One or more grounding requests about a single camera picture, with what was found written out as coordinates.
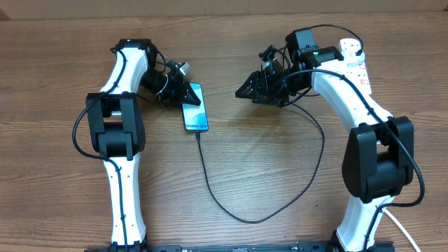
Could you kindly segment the blue Galaxy smartphone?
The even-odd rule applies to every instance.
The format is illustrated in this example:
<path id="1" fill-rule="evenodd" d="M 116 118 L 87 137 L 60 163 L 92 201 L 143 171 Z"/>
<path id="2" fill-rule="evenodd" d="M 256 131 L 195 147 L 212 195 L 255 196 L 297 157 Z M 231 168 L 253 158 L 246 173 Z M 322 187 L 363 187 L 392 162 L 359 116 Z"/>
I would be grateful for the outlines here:
<path id="1" fill-rule="evenodd" d="M 187 132 L 207 132 L 209 130 L 209 124 L 202 86 L 199 83 L 191 83 L 190 85 L 192 86 L 192 91 L 199 98 L 200 105 L 182 105 L 184 129 Z"/>

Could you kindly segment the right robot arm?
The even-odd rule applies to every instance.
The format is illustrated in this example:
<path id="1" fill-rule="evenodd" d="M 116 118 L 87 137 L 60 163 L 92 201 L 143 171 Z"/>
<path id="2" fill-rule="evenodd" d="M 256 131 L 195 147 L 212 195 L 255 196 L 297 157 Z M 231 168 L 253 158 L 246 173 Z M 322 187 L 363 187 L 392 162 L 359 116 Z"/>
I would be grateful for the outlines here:
<path id="1" fill-rule="evenodd" d="M 363 42 L 357 35 L 338 46 L 319 46 L 309 27 L 287 35 L 284 48 L 260 53 L 262 66 L 236 91 L 238 98 L 283 108 L 308 92 L 322 96 L 345 126 L 349 138 L 342 178 L 350 198 L 330 241 L 301 241 L 299 251 L 392 251 L 376 241 L 382 216 L 402 189 L 420 178 L 414 161 L 414 126 L 372 98 Z"/>

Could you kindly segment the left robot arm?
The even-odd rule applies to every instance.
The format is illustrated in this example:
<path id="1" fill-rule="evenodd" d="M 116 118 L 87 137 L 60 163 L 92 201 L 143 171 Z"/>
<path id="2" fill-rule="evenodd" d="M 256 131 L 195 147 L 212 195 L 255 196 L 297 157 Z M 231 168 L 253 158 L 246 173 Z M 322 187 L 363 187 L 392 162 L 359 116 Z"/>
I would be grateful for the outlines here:
<path id="1" fill-rule="evenodd" d="M 200 108 L 202 98 L 185 77 L 186 62 L 164 61 L 156 68 L 157 47 L 149 38 L 123 38 L 111 48 L 115 66 L 105 86 L 86 97 L 82 117 L 88 119 L 95 153 L 106 169 L 113 230 L 107 251 L 149 251 L 139 195 L 139 163 L 146 133 L 138 90 L 145 87 L 159 104 Z"/>

